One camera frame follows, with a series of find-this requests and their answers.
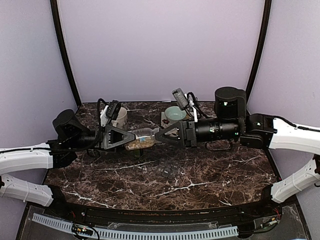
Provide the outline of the clear pill bottle green label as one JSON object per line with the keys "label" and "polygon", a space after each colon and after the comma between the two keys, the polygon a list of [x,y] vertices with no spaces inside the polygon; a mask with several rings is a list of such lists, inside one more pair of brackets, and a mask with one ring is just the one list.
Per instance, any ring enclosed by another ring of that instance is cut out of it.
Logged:
{"label": "clear pill bottle green label", "polygon": [[160,130],[159,127],[156,128],[140,128],[130,131],[130,133],[135,135],[135,140],[124,145],[125,149],[128,151],[146,149],[154,146],[159,141],[156,140],[156,133]]}

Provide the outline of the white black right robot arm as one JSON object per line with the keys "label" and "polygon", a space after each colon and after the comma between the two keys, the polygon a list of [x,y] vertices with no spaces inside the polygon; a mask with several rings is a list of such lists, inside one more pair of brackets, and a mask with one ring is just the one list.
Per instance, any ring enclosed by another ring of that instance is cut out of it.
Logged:
{"label": "white black right robot arm", "polygon": [[178,121],[155,134],[155,139],[181,148],[218,140],[239,141],[254,149],[288,149],[313,154],[301,169],[263,188],[255,213],[266,217],[291,196],[320,181],[320,129],[290,122],[274,115],[247,115],[247,95],[242,89],[221,87],[215,91],[216,118]]}

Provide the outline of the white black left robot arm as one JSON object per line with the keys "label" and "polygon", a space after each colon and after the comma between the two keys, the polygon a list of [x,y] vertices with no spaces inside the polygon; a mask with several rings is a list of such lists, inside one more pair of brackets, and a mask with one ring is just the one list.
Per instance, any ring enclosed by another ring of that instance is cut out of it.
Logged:
{"label": "white black left robot arm", "polygon": [[49,207],[60,218],[71,213],[59,187],[40,185],[11,176],[13,172],[32,169],[61,169],[88,150],[109,151],[134,141],[136,136],[111,124],[108,115],[96,130],[80,123],[72,109],[62,111],[52,122],[57,139],[37,145],[0,150],[0,195]]}

